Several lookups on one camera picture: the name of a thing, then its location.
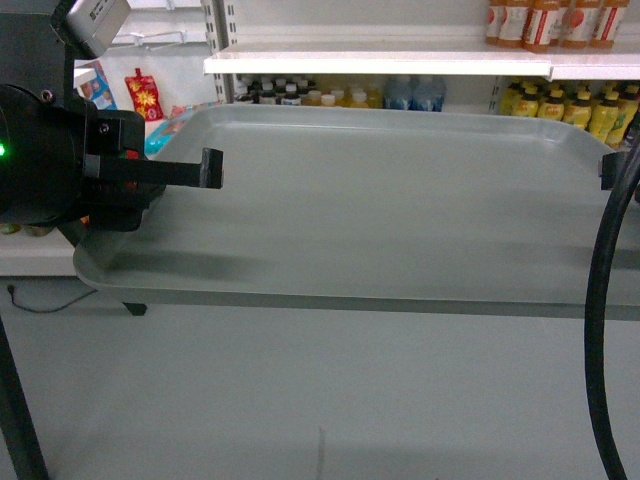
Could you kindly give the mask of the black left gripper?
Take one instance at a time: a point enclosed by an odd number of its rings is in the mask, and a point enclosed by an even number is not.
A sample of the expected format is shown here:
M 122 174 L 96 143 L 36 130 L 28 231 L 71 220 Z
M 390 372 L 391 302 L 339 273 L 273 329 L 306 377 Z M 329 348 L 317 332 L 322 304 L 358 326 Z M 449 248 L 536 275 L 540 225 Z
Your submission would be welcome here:
M 203 148 L 199 163 L 147 160 L 145 120 L 100 110 L 86 124 L 81 201 L 94 230 L 131 232 L 166 186 L 221 189 L 224 153 Z

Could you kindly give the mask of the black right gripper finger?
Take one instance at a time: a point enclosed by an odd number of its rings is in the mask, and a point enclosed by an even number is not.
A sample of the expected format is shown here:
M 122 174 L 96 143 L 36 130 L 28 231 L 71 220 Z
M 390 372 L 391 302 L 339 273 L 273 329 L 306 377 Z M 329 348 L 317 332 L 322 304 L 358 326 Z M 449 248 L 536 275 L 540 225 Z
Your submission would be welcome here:
M 629 176 L 628 152 L 613 152 L 602 156 L 599 162 L 601 190 L 612 190 L 619 180 Z

